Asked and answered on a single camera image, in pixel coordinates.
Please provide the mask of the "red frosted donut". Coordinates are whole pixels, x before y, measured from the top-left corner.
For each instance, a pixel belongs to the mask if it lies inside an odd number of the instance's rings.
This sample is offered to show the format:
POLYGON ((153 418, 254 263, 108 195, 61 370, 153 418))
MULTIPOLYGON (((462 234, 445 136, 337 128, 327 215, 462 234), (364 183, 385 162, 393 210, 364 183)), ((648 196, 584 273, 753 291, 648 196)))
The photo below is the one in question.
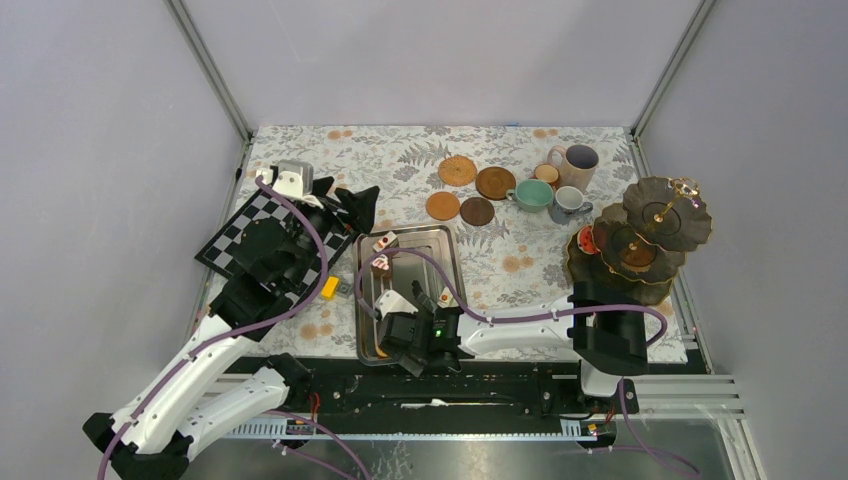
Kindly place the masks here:
POLYGON ((578 231, 577 245, 580 251, 584 254, 596 255, 599 253, 599 249, 594 241, 592 225, 586 225, 578 231))

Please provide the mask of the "pink frosted donut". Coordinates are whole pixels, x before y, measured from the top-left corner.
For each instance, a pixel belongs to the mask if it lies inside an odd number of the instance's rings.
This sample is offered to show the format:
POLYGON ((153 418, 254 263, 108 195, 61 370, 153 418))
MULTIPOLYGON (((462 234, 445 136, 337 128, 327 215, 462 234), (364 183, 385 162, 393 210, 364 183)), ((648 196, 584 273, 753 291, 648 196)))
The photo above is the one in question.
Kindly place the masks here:
POLYGON ((653 245, 629 244, 621 254, 624 264, 634 271, 648 269, 657 257, 657 249, 653 245))

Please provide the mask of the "green layered cake slice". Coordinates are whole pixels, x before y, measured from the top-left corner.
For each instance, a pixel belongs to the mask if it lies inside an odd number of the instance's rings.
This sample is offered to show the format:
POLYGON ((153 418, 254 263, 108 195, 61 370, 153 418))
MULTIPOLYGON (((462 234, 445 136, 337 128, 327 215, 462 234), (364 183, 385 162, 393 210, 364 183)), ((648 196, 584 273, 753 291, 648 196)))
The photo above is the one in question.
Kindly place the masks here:
POLYGON ((440 308, 453 308, 458 306, 458 302, 452 294, 451 290, 444 287, 437 297, 437 306, 440 308))

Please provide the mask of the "stainless steel tray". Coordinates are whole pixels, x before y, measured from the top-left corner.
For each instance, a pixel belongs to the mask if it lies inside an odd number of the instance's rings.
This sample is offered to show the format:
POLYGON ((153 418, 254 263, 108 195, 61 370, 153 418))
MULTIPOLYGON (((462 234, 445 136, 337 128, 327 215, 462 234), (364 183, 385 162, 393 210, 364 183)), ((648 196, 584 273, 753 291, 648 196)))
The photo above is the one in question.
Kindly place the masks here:
MULTIPOLYGON (((445 271, 459 296, 466 295, 459 262, 457 236, 454 230, 443 224, 412 225, 396 227, 394 231, 401 248, 423 253, 445 271)), ((376 239, 384 234, 376 231, 361 235, 353 243, 355 270, 366 267, 366 260, 374 254, 376 239)), ((427 294, 435 299, 445 287, 445 282, 434 266, 416 255, 396 253, 392 256, 393 271, 390 278, 377 278, 367 269, 361 282, 362 299, 374 307, 376 299, 388 289, 397 291, 407 300, 413 299, 411 282, 418 280, 427 294)), ((356 354, 360 362, 368 367, 387 365, 389 359, 380 359, 375 350, 377 321, 362 306, 356 307, 356 354)))

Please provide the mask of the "chocolate cake slice pink topping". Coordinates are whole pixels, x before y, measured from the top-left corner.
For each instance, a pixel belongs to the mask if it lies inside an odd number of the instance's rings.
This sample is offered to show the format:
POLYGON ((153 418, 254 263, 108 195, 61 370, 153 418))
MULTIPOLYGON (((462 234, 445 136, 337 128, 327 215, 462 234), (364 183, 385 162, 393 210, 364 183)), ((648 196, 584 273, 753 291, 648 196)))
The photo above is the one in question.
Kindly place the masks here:
POLYGON ((370 262, 370 268, 375 277, 390 278, 393 271, 392 259, 387 254, 379 254, 370 262))

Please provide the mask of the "small grey block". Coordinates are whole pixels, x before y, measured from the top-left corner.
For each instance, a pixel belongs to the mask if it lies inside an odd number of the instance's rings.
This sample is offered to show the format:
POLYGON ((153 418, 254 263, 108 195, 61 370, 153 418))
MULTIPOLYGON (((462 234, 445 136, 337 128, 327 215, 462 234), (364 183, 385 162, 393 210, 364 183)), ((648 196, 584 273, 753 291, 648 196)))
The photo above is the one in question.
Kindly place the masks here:
POLYGON ((345 297, 351 296, 353 294, 353 292, 354 292, 353 285, 350 284, 350 283, 347 283, 347 282, 342 282, 337 289, 337 293, 339 295, 342 295, 342 296, 345 296, 345 297))

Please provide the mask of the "yellow block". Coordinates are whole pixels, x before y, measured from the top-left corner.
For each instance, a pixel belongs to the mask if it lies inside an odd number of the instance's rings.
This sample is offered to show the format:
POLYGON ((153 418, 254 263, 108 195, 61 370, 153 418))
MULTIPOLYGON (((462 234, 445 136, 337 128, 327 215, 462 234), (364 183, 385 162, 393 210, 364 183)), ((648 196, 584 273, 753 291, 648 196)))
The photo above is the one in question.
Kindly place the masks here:
POLYGON ((327 300, 334 299, 337 295, 340 284, 341 280, 338 277, 330 276, 321 289, 321 297, 327 300))

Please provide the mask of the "woven rattan coaster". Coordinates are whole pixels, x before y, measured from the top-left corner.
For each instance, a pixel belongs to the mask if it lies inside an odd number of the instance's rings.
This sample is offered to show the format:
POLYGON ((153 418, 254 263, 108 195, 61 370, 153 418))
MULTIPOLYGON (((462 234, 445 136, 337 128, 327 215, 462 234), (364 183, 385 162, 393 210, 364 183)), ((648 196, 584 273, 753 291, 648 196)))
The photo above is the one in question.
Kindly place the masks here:
POLYGON ((463 155, 448 157, 438 166, 439 178, 449 186, 466 186, 475 180, 476 175, 475 163, 463 155))

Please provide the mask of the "dark walnut coaster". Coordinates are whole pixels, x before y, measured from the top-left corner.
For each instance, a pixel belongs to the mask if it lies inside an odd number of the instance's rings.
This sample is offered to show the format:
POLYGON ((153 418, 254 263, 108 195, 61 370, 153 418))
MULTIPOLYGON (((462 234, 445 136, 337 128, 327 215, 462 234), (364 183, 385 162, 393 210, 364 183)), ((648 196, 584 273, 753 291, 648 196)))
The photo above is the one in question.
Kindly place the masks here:
POLYGON ((484 226, 495 216, 493 204, 486 198, 473 197, 465 200, 459 210, 461 219, 468 225, 484 226))

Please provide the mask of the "brown wooden saucer coaster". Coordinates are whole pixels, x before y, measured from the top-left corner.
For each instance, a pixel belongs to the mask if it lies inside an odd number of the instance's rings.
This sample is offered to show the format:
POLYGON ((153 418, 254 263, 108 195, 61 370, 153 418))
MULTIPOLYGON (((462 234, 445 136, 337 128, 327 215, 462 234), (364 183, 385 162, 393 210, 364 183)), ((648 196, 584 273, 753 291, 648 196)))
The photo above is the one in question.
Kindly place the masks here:
POLYGON ((507 169, 497 166, 486 167, 479 171, 475 179, 477 192, 488 200, 505 200, 507 191, 516 187, 514 175, 507 169))

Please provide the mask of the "mint green cup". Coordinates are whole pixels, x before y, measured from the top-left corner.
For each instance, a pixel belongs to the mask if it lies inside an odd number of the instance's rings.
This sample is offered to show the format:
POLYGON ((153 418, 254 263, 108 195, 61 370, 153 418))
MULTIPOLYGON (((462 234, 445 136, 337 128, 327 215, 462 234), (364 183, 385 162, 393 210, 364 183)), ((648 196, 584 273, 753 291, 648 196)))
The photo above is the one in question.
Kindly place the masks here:
POLYGON ((546 210, 554 200, 552 187, 538 179, 528 179, 505 192, 506 198, 515 202, 518 208, 529 213, 546 210))

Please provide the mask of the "grey patterned mug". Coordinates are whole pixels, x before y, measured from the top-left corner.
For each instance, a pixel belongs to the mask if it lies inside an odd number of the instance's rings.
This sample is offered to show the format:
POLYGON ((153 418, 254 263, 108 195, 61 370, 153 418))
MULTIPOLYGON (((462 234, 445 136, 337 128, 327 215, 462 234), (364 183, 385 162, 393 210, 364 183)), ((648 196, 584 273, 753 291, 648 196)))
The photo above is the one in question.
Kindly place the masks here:
POLYGON ((563 186, 554 192, 548 213, 554 223, 565 225, 592 210, 593 204, 585 199, 581 190, 572 186, 563 186))

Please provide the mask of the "three tier black cake stand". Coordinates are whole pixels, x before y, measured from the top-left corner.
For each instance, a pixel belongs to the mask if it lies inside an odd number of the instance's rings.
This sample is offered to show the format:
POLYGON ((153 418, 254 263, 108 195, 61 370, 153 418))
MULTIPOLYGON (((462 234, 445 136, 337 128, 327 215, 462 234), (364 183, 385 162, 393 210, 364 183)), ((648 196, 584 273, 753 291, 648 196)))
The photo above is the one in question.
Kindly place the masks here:
POLYGON ((671 294, 687 255, 706 244, 713 217, 690 178, 645 177, 629 185, 622 200, 605 207, 590 224, 599 253, 587 255, 577 233, 564 247, 563 271, 574 283, 588 282, 619 292, 646 306, 659 306, 671 294), (657 257, 634 271, 621 254, 635 242, 653 245, 657 257))

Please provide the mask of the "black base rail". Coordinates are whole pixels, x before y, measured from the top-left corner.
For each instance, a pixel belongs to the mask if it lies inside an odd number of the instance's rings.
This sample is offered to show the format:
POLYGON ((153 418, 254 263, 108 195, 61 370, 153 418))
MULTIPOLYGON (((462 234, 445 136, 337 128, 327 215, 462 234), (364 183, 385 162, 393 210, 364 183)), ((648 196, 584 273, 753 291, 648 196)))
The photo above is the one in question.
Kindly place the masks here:
POLYGON ((457 373, 419 377, 399 366, 353 359, 304 358, 305 379, 280 405, 337 434, 552 434, 563 420, 637 413, 627 380, 610 398, 580 389, 573 362, 468 361, 457 373))

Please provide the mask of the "aluminium frame post left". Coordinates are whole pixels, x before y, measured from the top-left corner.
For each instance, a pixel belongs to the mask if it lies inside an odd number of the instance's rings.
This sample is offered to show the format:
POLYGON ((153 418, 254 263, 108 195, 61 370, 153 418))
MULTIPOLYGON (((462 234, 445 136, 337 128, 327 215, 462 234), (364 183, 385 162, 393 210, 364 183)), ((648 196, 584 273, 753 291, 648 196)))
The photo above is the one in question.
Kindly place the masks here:
POLYGON ((202 74, 209 83, 213 94, 220 103, 237 135, 243 142, 251 141, 253 138, 253 129, 250 127, 235 96, 227 85, 221 70, 213 58, 211 50, 207 46, 200 29, 193 19, 188 5, 183 0, 165 0, 164 5, 172 15, 178 30, 184 37, 202 74))

